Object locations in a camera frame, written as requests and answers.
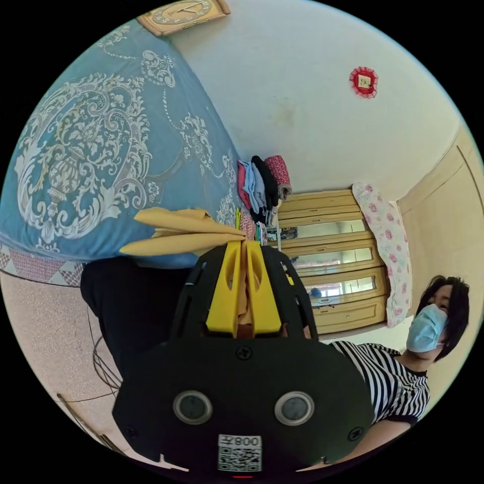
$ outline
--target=screw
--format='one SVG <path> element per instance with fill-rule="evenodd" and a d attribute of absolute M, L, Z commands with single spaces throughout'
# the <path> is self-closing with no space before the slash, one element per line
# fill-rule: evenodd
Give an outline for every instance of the screw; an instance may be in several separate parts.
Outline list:
<path fill-rule="evenodd" d="M 130 439 L 135 439 L 138 436 L 138 432 L 136 432 L 136 430 L 131 426 L 127 427 L 126 433 Z"/>
<path fill-rule="evenodd" d="M 251 359 L 252 350 L 248 346 L 241 346 L 235 352 L 235 356 L 242 361 L 247 361 L 248 359 Z"/>
<path fill-rule="evenodd" d="M 349 434 L 348 440 L 354 442 L 358 440 L 363 435 L 363 429 L 361 427 L 355 427 Z"/>

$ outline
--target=striped shirt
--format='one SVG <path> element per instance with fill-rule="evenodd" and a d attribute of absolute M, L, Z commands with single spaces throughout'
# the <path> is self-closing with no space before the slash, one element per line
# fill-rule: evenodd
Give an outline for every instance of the striped shirt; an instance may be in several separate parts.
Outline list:
<path fill-rule="evenodd" d="M 380 344 L 354 344 L 348 341 L 330 343 L 349 358 L 370 389 L 374 418 L 407 422 L 414 425 L 422 416 L 430 399 L 426 372 L 414 372 L 395 357 L 398 351 Z"/>

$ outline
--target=woman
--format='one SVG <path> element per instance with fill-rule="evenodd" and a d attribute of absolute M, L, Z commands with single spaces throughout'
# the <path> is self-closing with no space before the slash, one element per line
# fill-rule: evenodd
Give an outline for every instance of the woman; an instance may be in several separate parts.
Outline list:
<path fill-rule="evenodd" d="M 86 265 L 81 294 L 99 319 L 123 378 L 140 355 L 169 338 L 178 297 L 189 274 L 190 269 L 141 268 L 125 257 Z M 420 299 L 403 354 L 373 343 L 331 343 L 360 371 L 374 409 L 372 427 L 355 451 L 340 462 L 390 442 L 421 417 L 430 399 L 427 369 L 448 355 L 462 337 L 469 319 L 468 293 L 469 287 L 457 277 L 433 278 Z"/>
<path fill-rule="evenodd" d="M 422 294 L 403 354 L 373 343 L 331 343 L 361 372 L 374 409 L 372 427 L 339 462 L 387 444 L 417 422 L 430 399 L 427 370 L 457 346 L 468 323 L 469 286 L 458 277 L 436 276 Z"/>

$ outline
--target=face mask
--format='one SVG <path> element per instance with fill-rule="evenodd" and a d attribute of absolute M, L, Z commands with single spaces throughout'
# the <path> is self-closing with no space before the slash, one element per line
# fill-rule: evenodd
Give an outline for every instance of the face mask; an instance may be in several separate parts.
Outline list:
<path fill-rule="evenodd" d="M 415 353 L 432 351 L 441 343 L 440 335 L 444 331 L 447 315 L 435 304 L 423 308 L 410 325 L 407 348 Z"/>

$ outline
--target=black pants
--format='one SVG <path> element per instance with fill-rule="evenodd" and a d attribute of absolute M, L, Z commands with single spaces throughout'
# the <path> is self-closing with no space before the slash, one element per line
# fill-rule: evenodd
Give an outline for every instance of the black pants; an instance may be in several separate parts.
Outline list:
<path fill-rule="evenodd" d="M 149 269 L 127 257 L 87 264 L 81 294 L 124 378 L 136 359 L 169 338 L 191 269 Z"/>

